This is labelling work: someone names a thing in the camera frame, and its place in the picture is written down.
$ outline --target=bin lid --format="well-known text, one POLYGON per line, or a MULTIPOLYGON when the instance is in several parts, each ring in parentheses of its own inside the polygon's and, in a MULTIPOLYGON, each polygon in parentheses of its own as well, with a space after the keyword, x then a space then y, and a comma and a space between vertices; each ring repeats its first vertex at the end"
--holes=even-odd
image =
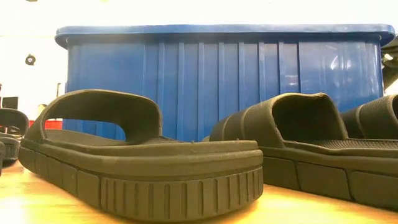
POLYGON ((57 30, 55 41, 67 47, 72 35, 103 34, 378 34, 380 45, 388 44, 395 37, 394 28, 387 24, 327 24, 327 25, 153 25, 153 26, 66 26, 57 30))

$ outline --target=table surface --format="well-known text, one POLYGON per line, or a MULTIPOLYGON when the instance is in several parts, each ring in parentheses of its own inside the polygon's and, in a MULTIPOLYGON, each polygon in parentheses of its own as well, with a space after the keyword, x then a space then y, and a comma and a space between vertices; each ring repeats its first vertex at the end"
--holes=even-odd
MULTIPOLYGON (((19 162, 0 177, 0 223, 141 223, 85 205, 19 162)), ((194 223, 398 223, 398 213, 264 185, 252 205, 194 223)))

